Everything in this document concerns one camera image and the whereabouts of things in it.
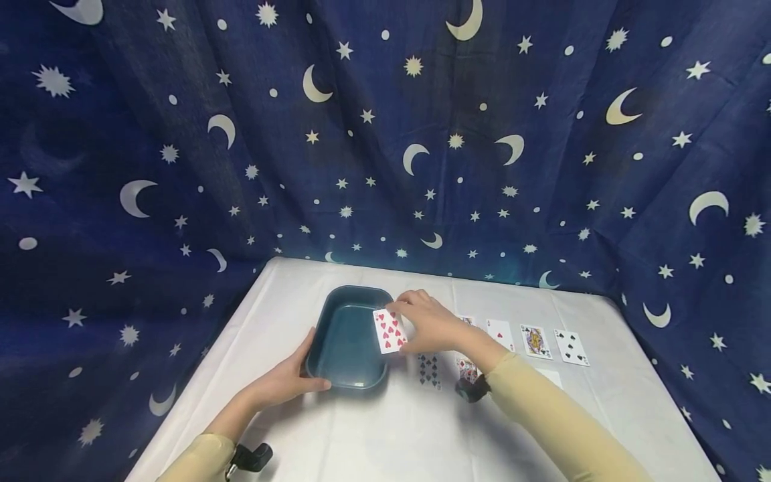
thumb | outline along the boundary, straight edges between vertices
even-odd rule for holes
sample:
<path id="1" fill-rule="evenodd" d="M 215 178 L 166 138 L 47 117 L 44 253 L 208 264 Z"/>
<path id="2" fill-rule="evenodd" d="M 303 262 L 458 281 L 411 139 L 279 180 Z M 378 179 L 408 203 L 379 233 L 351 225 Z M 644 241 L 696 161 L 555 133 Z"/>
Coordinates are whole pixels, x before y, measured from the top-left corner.
<path id="1" fill-rule="evenodd" d="M 301 379 L 300 387 L 303 393 L 324 392 L 331 389 L 332 382 L 323 378 L 304 378 Z"/>

ace card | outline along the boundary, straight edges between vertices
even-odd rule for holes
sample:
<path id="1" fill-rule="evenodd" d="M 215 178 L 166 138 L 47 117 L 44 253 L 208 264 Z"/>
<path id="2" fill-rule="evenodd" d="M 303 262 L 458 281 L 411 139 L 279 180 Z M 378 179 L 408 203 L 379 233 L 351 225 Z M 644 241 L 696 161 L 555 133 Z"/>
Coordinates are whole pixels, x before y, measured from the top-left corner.
<path id="1" fill-rule="evenodd" d="M 578 337 L 578 333 L 567 330 L 554 330 L 557 338 L 557 346 L 560 348 L 562 361 L 574 365 L 589 366 L 589 359 L 584 351 L 584 344 Z"/>
<path id="2" fill-rule="evenodd" d="M 381 353 L 398 352 L 407 343 L 404 325 L 396 313 L 379 309 L 372 312 L 372 319 Z"/>
<path id="3" fill-rule="evenodd" d="M 546 360 L 553 359 L 543 328 L 540 326 L 520 325 L 520 330 L 522 332 L 522 341 L 525 342 L 525 352 L 529 356 Z"/>
<path id="4" fill-rule="evenodd" d="M 511 337 L 509 322 L 500 320 L 487 320 L 487 334 L 510 352 L 514 351 L 514 339 Z"/>

star print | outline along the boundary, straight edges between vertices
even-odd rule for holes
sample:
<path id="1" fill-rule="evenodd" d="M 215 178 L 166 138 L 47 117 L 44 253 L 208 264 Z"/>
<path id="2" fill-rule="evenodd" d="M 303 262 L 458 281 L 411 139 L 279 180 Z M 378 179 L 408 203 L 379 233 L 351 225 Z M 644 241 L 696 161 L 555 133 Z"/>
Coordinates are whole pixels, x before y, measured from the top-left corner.
<path id="1" fill-rule="evenodd" d="M 680 146 L 680 149 L 685 147 L 686 144 L 691 143 L 691 136 L 693 134 L 686 134 L 683 131 L 680 131 L 680 134 L 678 136 L 674 136 L 672 140 L 675 142 L 672 144 L 673 146 Z"/>
<path id="2" fill-rule="evenodd" d="M 253 166 L 251 164 L 246 166 L 245 170 L 246 170 L 246 177 L 248 180 L 253 180 L 260 173 L 260 170 L 257 168 L 257 166 Z"/>
<path id="3" fill-rule="evenodd" d="M 123 342 L 123 346 L 133 346 L 139 339 L 140 331 L 134 328 L 134 325 L 123 325 L 123 329 L 120 330 L 120 341 Z"/>
<path id="4" fill-rule="evenodd" d="M 276 25 L 276 19 L 278 19 L 276 8 L 273 5 L 269 5 L 267 2 L 265 2 L 264 5 L 258 6 L 258 11 L 255 16 L 260 19 L 260 25 L 266 25 L 268 28 Z"/>
<path id="5" fill-rule="evenodd" d="M 501 191 L 506 197 L 514 197 L 520 193 L 520 191 L 516 189 L 514 186 L 506 186 Z"/>
<path id="6" fill-rule="evenodd" d="M 531 37 L 532 37 L 532 35 L 528 35 L 527 37 L 526 37 L 526 36 L 524 36 L 524 35 L 522 35 L 522 42 L 519 42 L 519 43 L 517 44 L 517 47 L 519 47 L 519 48 L 520 48 L 520 53 L 525 53 L 525 54 L 527 54 L 527 53 L 528 53 L 528 52 L 527 52 L 527 50 L 528 50 L 530 47 L 532 47 L 532 46 L 533 46 L 533 44 L 530 42 L 530 38 L 531 38 Z"/>
<path id="7" fill-rule="evenodd" d="M 675 276 L 672 275 L 672 272 L 674 269 L 671 269 L 669 266 L 659 266 L 658 267 L 658 273 L 664 278 L 674 278 Z"/>
<path id="8" fill-rule="evenodd" d="M 80 314 L 80 312 L 83 311 L 83 308 L 78 309 L 78 311 L 76 312 L 68 308 L 67 311 L 69 312 L 69 315 L 62 318 L 64 321 L 69 322 L 69 325 L 67 326 L 67 328 L 72 328 L 75 325 L 82 327 L 83 326 L 82 321 L 88 318 L 88 316 L 83 316 Z"/>
<path id="9" fill-rule="evenodd" d="M 32 199 L 32 193 L 38 192 L 42 193 L 43 189 L 40 189 L 36 186 L 39 177 L 27 177 L 27 173 L 25 171 L 22 171 L 22 175 L 19 179 L 14 179 L 13 177 L 9 177 L 8 180 L 10 180 L 13 184 L 16 185 L 16 187 L 13 190 L 13 193 L 24 193 L 27 195 L 28 198 Z"/>
<path id="10" fill-rule="evenodd" d="M 165 160 L 167 164 L 176 163 L 179 158 L 179 150 L 171 145 L 163 145 L 163 149 L 160 150 L 160 158 Z"/>
<path id="11" fill-rule="evenodd" d="M 117 285 L 118 283 L 126 284 L 126 280 L 131 278 L 131 275 L 127 273 L 128 271 L 124 271 L 123 273 L 113 273 L 113 277 L 108 279 L 107 282 L 110 283 L 110 286 Z"/>
<path id="12" fill-rule="evenodd" d="M 449 137 L 447 143 L 449 144 L 450 149 L 460 149 L 463 145 L 463 136 L 458 133 L 454 133 Z"/>
<path id="13" fill-rule="evenodd" d="M 712 333 L 712 337 L 709 339 L 712 342 L 712 347 L 722 353 L 722 349 L 728 348 L 728 346 L 722 342 L 723 337 L 718 336 L 717 333 Z"/>
<path id="14" fill-rule="evenodd" d="M 680 371 L 682 372 L 683 375 L 685 375 L 685 378 L 689 380 L 693 380 L 694 373 L 687 365 L 680 365 Z"/>
<path id="15" fill-rule="evenodd" d="M 707 66 L 710 64 L 710 62 L 707 63 L 700 63 L 698 60 L 696 61 L 696 64 L 694 64 L 693 67 L 690 69 L 686 69 L 685 71 L 688 72 L 688 77 L 686 79 L 690 79 L 691 77 L 695 77 L 696 80 L 701 80 L 702 76 L 706 74 L 707 72 L 711 72 L 712 70 L 707 69 Z"/>
<path id="16" fill-rule="evenodd" d="M 220 78 L 220 84 L 225 84 L 226 87 L 232 84 L 231 74 L 225 73 L 223 69 L 220 69 L 220 71 L 217 72 L 217 77 Z"/>
<path id="17" fill-rule="evenodd" d="M 361 117 L 364 120 L 364 124 L 367 122 L 372 123 L 372 119 L 375 119 L 375 116 L 372 115 L 372 109 L 370 110 L 364 110 L 362 109 L 363 114 L 359 117 Z"/>
<path id="18" fill-rule="evenodd" d="M 766 223 L 760 220 L 760 216 L 752 213 L 748 217 L 744 218 L 744 235 L 752 236 L 753 238 L 758 234 L 763 233 L 763 226 Z"/>
<path id="19" fill-rule="evenodd" d="M 348 59 L 348 60 L 350 60 L 350 59 L 351 59 L 351 52 L 353 52 L 353 49 L 350 49 L 350 48 L 348 47 L 348 44 L 349 44 L 349 43 L 350 43 L 350 42 L 346 42 L 346 43 L 343 43 L 343 42 L 338 42 L 338 44 L 340 44 L 340 48 L 339 48 L 339 49 L 337 49 L 337 50 L 335 50 L 335 51 L 336 51 L 338 54 L 340 54 L 340 60 L 343 60 L 343 59 Z"/>
<path id="20" fill-rule="evenodd" d="M 163 13 L 160 10 L 156 10 L 156 12 L 158 12 L 158 19 L 156 20 L 156 22 L 163 25 L 164 32 L 167 32 L 169 29 L 177 30 L 174 28 L 174 25 L 173 25 L 174 21 L 176 21 L 177 19 L 169 15 L 168 8 L 165 8 L 163 10 Z"/>
<path id="21" fill-rule="evenodd" d="M 417 59 L 415 56 L 412 56 L 409 59 L 406 59 L 407 63 L 404 64 L 404 69 L 407 71 L 408 76 L 419 76 L 420 71 L 423 70 L 423 65 L 420 63 L 420 59 Z"/>
<path id="22" fill-rule="evenodd" d="M 702 258 L 701 253 L 696 253 L 696 256 L 691 256 L 691 261 L 688 262 L 689 265 L 693 265 L 694 268 L 704 268 L 704 260 L 706 258 Z"/>
<path id="23" fill-rule="evenodd" d="M 538 108 L 538 110 L 540 110 L 541 107 L 545 107 L 546 106 L 546 99 L 548 99 L 549 96 L 547 96 L 545 94 L 546 94 L 545 92 L 542 92 L 542 93 L 540 93 L 539 96 L 536 96 L 536 98 L 535 98 L 535 104 L 534 105 Z"/>
<path id="24" fill-rule="evenodd" d="M 684 406 L 680 407 L 680 411 L 682 412 L 682 415 L 688 419 L 689 422 L 693 422 L 693 420 L 691 420 L 691 413 L 688 410 L 686 410 Z"/>
<path id="25" fill-rule="evenodd" d="M 766 381 L 762 373 L 759 373 L 758 375 L 753 375 L 752 373 L 750 373 L 749 375 L 752 377 L 752 381 L 750 382 L 750 384 L 754 385 L 759 392 L 771 393 L 771 389 L 769 389 L 769 387 L 771 386 L 771 383 L 768 383 Z"/>

blue fabric with stars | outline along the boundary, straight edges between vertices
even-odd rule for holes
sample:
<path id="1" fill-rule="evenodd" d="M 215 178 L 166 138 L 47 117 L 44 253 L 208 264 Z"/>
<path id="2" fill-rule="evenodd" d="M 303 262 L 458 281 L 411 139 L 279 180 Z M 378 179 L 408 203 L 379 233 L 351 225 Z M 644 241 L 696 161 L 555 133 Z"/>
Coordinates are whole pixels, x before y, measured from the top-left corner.
<path id="1" fill-rule="evenodd" d="M 121 480 L 280 254 L 606 295 L 771 480 L 771 5 L 276 3 L 2 3 L 0 479 Z"/>

